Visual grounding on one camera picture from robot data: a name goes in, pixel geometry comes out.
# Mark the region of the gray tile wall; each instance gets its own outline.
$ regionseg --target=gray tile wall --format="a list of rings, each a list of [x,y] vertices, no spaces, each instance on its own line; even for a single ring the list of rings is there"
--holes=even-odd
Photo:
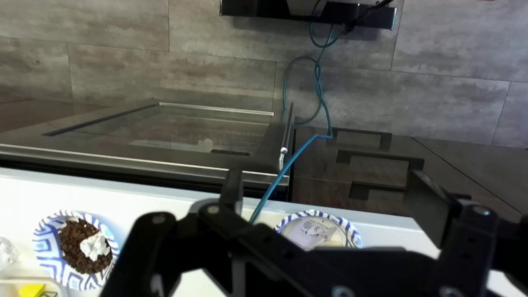
[[[0,100],[273,108],[288,62],[318,54],[306,22],[220,16],[220,0],[0,4]],[[528,146],[528,1],[395,4],[395,31],[359,27],[326,54],[336,125]],[[316,108],[311,65],[294,69],[290,97],[299,115]]]

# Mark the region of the plate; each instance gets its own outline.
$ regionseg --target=plate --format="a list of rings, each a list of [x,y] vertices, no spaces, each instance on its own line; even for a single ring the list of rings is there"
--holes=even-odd
[[[113,248],[113,263],[98,273],[82,273],[73,268],[60,248],[60,229],[68,217],[80,217],[95,224],[108,238]],[[83,210],[59,210],[44,217],[34,232],[34,248],[39,263],[57,280],[57,283],[73,290],[96,290],[105,286],[120,257],[118,227],[98,214]]]
[[[306,250],[323,245],[364,247],[362,234],[352,220],[319,209],[293,212],[276,230]]]

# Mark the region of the kitchen counter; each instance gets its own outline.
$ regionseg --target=kitchen counter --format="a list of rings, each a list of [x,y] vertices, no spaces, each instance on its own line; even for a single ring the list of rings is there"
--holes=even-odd
[[[144,186],[92,177],[0,168],[0,235],[9,237],[21,250],[21,260],[0,276],[45,276],[35,252],[32,234],[40,217],[59,209],[82,209],[101,214],[116,222],[125,240],[136,217],[149,210],[172,210],[184,217],[189,207],[215,192],[187,191],[162,186]],[[243,215],[248,217],[258,199],[247,197]],[[261,222],[278,224],[290,212],[309,209],[309,204],[270,201]],[[403,245],[436,257],[440,250],[412,217],[375,214],[351,209],[318,207],[349,217],[364,234],[365,245]],[[502,295],[521,293],[504,273],[492,271],[491,286]],[[72,297],[90,297],[98,291],[68,291]],[[184,275],[177,295],[224,295],[202,271]]]

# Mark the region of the blue and white plate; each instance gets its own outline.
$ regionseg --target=blue and white plate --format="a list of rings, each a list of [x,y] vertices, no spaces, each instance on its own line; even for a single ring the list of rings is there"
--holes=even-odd
[[[306,250],[318,245],[364,247],[362,234],[352,220],[319,209],[293,212],[276,230]]]
[[[72,217],[85,219],[92,224],[95,224],[103,235],[110,240],[113,247],[113,263],[106,267],[103,271],[98,273],[82,273],[77,268],[73,268],[63,257],[63,250],[60,248],[60,230],[65,225],[65,222]],[[120,255],[120,243],[118,243],[118,227],[113,225],[111,220],[92,214],[92,212],[82,212],[82,210],[59,210],[52,215],[44,217],[35,232],[34,232],[34,248],[37,252],[37,260],[44,268],[49,270],[49,273],[63,286],[73,288],[73,290],[95,290],[105,286],[115,262]]]

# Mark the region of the white countertop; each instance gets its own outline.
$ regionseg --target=white countertop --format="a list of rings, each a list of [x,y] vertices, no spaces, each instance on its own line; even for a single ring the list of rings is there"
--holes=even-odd
[[[47,275],[32,250],[32,235],[37,222],[59,209],[101,214],[116,222],[126,235],[144,212],[172,210],[177,217],[184,217],[195,201],[217,196],[215,192],[0,168],[0,235],[9,237],[21,250],[17,265],[0,273],[0,278]],[[245,217],[250,217],[257,202],[258,199],[253,197],[245,199]],[[314,205],[270,201],[260,220],[276,225],[290,212],[311,207]],[[336,207],[318,209],[354,220],[365,245],[403,245],[431,257],[440,253],[412,217]],[[491,273],[491,288],[502,295],[524,295],[499,271]],[[98,295],[98,291],[70,291],[70,295]],[[177,295],[214,297],[224,293],[202,270],[197,270],[184,275]]]

